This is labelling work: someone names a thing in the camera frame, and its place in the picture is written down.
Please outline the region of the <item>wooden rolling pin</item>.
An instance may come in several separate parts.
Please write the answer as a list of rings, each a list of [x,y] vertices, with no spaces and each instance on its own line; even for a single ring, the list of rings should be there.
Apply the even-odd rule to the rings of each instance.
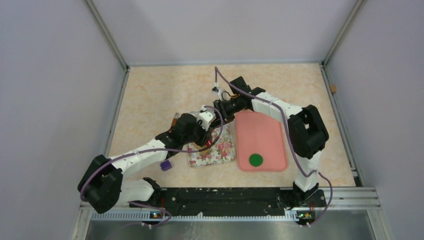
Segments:
[[[207,156],[211,153],[211,148],[209,148],[209,145],[198,145],[196,143],[192,144],[193,149],[195,150],[195,154],[200,155],[201,157]]]

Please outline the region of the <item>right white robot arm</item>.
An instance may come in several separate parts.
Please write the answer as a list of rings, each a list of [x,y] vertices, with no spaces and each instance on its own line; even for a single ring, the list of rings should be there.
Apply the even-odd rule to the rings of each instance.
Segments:
[[[242,110],[265,114],[284,126],[287,143],[298,172],[293,183],[293,200],[307,206],[319,188],[319,162],[329,133],[319,110],[314,105],[300,107],[270,95],[265,89],[251,88],[243,77],[229,81],[230,99],[221,97],[214,106],[227,121]]]

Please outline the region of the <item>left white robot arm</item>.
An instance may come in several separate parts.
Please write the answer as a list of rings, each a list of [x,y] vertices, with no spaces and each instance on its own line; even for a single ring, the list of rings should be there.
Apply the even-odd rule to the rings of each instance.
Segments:
[[[156,206],[161,194],[152,182],[144,179],[136,187],[124,190],[124,178],[178,153],[189,153],[185,145],[195,143],[202,146],[203,151],[210,149],[207,143],[212,131],[223,124],[222,115],[214,109],[202,110],[197,115],[184,113],[168,130],[136,149],[111,158],[103,154],[96,156],[77,186],[80,199],[99,214],[109,211],[118,202],[143,201],[149,207]]]

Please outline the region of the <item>green dough disc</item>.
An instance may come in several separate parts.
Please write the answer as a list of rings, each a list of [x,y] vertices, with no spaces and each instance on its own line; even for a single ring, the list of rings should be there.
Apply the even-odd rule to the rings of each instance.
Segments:
[[[258,153],[254,153],[252,155],[249,156],[249,164],[253,167],[259,167],[263,164],[264,162],[264,158],[258,154]]]

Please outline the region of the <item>floral rectangular tray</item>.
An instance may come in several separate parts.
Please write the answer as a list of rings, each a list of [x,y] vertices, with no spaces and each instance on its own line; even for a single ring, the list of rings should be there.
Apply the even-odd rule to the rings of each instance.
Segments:
[[[192,168],[201,168],[233,162],[236,159],[236,150],[232,138],[231,127],[223,126],[218,141],[209,149],[202,152],[189,153],[188,163]]]

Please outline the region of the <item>pink plastic tray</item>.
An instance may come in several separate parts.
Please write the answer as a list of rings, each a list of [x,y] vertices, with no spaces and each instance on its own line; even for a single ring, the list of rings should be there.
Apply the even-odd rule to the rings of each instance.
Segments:
[[[259,112],[245,110],[235,115],[237,165],[244,172],[283,172],[288,166],[282,124]],[[263,157],[263,164],[253,167],[252,154]]]

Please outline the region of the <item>purple cube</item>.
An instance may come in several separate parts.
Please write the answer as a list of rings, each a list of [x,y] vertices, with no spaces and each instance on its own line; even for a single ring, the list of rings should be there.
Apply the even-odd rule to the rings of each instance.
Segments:
[[[164,160],[164,161],[162,161],[161,163],[160,163],[160,168],[161,168],[161,170],[162,171],[164,171],[164,172],[166,172],[166,171],[168,171],[168,170],[170,170],[170,169],[172,169],[172,164],[171,164],[171,162],[167,159],[167,160]]]

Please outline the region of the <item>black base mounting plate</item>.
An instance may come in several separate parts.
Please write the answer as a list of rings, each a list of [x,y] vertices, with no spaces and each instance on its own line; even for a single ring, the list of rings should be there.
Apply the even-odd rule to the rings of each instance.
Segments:
[[[169,187],[155,191],[144,205],[164,208],[174,218],[198,214],[205,217],[259,217],[283,216],[296,208],[323,208],[327,199],[321,189],[301,199],[300,193],[291,187]]]

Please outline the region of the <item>small brown wall clip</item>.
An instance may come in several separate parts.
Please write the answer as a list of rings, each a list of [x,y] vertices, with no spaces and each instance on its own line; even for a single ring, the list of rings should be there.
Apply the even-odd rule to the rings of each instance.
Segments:
[[[330,85],[329,85],[329,89],[330,89],[330,92],[331,92],[332,94],[334,94],[334,93],[336,93],[336,92],[337,92],[337,88],[336,88],[336,86],[335,86],[334,84],[330,84]]]

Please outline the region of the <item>aluminium frame rail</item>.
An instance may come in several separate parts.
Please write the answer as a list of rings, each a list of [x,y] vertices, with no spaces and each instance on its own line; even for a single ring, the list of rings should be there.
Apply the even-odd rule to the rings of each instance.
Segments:
[[[73,240],[392,240],[373,187],[163,188],[151,208],[80,206]]]

